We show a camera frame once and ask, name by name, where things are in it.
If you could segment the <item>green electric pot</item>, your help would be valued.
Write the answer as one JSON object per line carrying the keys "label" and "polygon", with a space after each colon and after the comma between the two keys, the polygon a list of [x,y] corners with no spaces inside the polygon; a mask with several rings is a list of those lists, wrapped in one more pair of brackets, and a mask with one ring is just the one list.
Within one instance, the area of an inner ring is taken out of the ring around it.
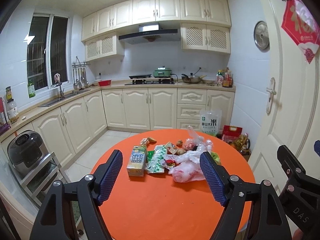
{"label": "green electric pot", "polygon": [[153,71],[153,77],[171,77],[172,76],[172,70],[171,68],[167,68],[165,66],[158,67],[156,70]]}

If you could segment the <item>gas stove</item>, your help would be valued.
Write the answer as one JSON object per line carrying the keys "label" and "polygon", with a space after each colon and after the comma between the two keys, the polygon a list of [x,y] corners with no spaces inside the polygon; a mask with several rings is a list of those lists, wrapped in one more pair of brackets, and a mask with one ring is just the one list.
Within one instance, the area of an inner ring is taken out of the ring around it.
{"label": "gas stove", "polygon": [[172,77],[154,77],[151,74],[129,76],[130,82],[126,85],[158,85],[158,84],[174,84]]}

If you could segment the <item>window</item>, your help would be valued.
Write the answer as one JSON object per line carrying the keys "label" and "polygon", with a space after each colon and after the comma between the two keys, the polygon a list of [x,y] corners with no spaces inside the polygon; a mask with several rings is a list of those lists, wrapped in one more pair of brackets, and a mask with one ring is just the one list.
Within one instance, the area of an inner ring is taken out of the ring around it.
{"label": "window", "polygon": [[35,90],[52,88],[68,81],[67,71],[68,18],[35,14],[31,20],[27,45],[28,87]]}

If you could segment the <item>white pink plastic bag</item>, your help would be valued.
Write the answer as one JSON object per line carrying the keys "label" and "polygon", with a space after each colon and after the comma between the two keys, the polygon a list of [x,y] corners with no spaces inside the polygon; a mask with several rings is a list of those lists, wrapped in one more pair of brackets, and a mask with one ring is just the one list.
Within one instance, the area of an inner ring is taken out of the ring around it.
{"label": "white pink plastic bag", "polygon": [[197,149],[187,150],[175,159],[177,166],[171,168],[168,174],[172,175],[176,183],[204,180],[200,168],[200,156],[203,152],[211,153],[213,149],[213,142],[210,139],[204,139],[203,136],[198,135],[191,126],[188,126],[187,131],[190,138],[186,142],[192,142]]}

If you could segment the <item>white rice bag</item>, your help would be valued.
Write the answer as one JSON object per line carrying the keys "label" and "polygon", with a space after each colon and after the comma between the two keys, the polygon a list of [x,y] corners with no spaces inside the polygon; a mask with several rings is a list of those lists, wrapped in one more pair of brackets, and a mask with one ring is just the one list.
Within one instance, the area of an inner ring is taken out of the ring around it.
{"label": "white rice bag", "polygon": [[200,111],[200,129],[202,133],[206,133],[211,136],[216,136],[219,133],[221,125],[222,111],[221,110],[209,110]]}

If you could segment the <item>round orange table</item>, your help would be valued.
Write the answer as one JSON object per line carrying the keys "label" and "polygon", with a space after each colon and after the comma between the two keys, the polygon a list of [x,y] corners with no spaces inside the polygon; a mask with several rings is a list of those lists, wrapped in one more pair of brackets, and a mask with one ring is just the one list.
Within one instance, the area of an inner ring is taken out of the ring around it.
{"label": "round orange table", "polygon": [[152,137],[158,144],[189,137],[185,129],[161,129],[122,140],[96,162],[107,161],[114,150],[123,153],[123,166],[111,195],[100,207],[114,239],[210,239],[223,211],[206,181],[177,183],[172,176],[144,174],[130,177],[127,163],[134,146]]}

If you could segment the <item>red basin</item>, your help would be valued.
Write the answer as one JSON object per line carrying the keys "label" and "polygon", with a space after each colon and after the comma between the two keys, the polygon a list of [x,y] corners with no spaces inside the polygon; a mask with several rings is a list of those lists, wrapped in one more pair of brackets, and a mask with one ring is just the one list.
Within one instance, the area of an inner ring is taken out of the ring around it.
{"label": "red basin", "polygon": [[98,85],[99,85],[100,87],[105,87],[105,86],[111,85],[111,82],[112,82],[112,80],[103,80],[103,81],[99,81],[99,82],[98,82]]}

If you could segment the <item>red gift box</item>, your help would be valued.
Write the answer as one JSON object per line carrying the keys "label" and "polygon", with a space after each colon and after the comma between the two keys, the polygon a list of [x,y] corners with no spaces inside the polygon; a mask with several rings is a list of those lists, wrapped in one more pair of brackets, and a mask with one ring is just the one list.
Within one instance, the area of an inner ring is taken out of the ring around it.
{"label": "red gift box", "polygon": [[222,130],[221,140],[228,144],[231,144],[235,139],[240,137],[241,134],[242,134],[242,127],[225,125]]}

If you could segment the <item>range hood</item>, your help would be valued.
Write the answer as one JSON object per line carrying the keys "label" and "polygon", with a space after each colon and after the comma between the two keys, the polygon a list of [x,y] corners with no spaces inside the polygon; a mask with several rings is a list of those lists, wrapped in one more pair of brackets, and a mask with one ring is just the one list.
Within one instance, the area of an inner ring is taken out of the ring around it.
{"label": "range hood", "polygon": [[177,28],[163,29],[159,23],[139,25],[139,31],[130,34],[119,35],[119,41],[128,44],[177,42],[181,40],[180,30]]}

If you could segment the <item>black rice cooker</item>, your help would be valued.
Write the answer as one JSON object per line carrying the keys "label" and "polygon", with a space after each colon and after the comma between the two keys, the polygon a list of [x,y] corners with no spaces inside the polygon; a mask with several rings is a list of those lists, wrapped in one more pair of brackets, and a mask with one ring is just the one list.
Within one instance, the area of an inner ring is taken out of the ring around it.
{"label": "black rice cooker", "polygon": [[25,177],[48,154],[48,150],[39,133],[29,129],[12,139],[7,153],[13,167]]}

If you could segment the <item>green bottle on sill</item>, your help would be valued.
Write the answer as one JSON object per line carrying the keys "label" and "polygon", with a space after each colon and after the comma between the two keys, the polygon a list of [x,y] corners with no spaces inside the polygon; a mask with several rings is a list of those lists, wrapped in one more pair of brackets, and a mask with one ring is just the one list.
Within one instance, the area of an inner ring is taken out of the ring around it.
{"label": "green bottle on sill", "polygon": [[31,79],[28,80],[28,95],[29,98],[33,98],[35,96],[35,86]]}

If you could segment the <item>metal pot lid on wall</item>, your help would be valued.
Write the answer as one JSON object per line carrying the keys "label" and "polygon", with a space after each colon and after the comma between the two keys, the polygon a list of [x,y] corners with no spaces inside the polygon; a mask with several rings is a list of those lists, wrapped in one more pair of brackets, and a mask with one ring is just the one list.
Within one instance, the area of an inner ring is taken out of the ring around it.
{"label": "metal pot lid on wall", "polygon": [[255,45],[260,50],[266,50],[269,47],[270,41],[266,22],[259,21],[256,23],[253,31],[253,38]]}

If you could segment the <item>wok with lid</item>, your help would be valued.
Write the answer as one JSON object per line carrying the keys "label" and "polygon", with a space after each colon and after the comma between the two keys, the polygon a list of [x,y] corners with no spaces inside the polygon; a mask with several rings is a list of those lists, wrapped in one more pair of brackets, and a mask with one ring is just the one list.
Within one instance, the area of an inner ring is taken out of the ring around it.
{"label": "wok with lid", "polygon": [[201,83],[203,78],[206,77],[205,75],[203,76],[195,76],[195,75],[185,75],[185,74],[182,74],[182,81],[184,83],[188,83],[188,84],[198,84],[198,83]]}

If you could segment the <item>milk carton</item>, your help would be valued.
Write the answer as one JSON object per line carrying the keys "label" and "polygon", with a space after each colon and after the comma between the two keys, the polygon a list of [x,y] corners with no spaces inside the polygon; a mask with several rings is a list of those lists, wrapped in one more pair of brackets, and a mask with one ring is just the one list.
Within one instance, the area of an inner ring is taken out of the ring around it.
{"label": "milk carton", "polygon": [[127,173],[129,177],[143,177],[145,171],[145,163],[147,156],[147,148],[145,146],[134,146],[127,164]]}

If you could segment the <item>metal rack shelf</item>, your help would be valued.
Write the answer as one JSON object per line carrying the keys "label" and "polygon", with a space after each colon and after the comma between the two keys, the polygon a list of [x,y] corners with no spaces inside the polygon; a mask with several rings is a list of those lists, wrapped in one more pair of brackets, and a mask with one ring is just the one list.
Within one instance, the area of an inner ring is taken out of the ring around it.
{"label": "metal rack shelf", "polygon": [[17,175],[19,185],[38,207],[41,206],[51,183],[57,179],[64,183],[71,182],[54,152],[47,154],[25,176]]}

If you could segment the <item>green white snack wrapper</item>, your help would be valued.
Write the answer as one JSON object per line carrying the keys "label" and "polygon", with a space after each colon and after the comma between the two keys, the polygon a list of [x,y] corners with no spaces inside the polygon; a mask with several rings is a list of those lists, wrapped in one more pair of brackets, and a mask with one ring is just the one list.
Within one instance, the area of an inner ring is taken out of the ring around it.
{"label": "green white snack wrapper", "polygon": [[161,165],[167,149],[164,145],[156,145],[153,151],[148,151],[145,170],[148,174],[164,173],[164,167]]}

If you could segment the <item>red fu decoration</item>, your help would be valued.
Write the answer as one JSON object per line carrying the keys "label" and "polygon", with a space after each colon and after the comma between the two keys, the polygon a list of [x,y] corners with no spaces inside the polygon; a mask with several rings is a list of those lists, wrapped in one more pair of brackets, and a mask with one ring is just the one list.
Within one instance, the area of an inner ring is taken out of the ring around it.
{"label": "red fu decoration", "polygon": [[319,50],[319,25],[301,0],[288,0],[281,24],[310,64]]}

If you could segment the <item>white door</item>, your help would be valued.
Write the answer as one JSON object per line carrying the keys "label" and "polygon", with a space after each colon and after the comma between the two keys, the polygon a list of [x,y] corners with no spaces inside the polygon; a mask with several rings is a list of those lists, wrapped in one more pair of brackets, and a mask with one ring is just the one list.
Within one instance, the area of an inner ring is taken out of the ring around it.
{"label": "white door", "polygon": [[281,192],[287,175],[277,159],[286,145],[308,175],[319,178],[319,50],[308,64],[302,51],[281,27],[286,8],[282,0],[260,0],[270,39],[270,74],[276,92],[270,115],[265,113],[249,164],[256,181],[269,180]]}

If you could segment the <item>condiment bottles group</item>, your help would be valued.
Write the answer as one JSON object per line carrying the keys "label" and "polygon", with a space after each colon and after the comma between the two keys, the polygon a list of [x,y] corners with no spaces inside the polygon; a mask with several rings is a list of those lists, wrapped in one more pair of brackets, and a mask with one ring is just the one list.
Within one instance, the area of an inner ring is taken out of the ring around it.
{"label": "condiment bottles group", "polygon": [[216,84],[225,88],[231,88],[233,86],[233,74],[228,67],[226,69],[218,70]]}

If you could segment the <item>hanging utensil rack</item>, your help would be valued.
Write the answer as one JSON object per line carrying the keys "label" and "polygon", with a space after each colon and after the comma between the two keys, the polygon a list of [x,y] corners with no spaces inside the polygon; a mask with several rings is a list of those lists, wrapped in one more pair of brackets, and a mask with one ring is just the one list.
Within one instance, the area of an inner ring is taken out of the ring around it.
{"label": "hanging utensil rack", "polygon": [[80,91],[90,86],[86,74],[86,70],[90,65],[89,62],[81,62],[76,56],[75,61],[72,63],[73,89],[75,91]]}

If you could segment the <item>kitchen faucet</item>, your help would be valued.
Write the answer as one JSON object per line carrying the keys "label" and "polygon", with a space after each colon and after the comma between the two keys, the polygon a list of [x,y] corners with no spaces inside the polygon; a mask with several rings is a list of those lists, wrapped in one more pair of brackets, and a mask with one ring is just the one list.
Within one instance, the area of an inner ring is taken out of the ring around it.
{"label": "kitchen faucet", "polygon": [[60,99],[64,99],[65,94],[64,94],[64,90],[62,89],[61,75],[59,73],[56,73],[54,75],[54,81],[55,81],[55,87],[59,88]]}

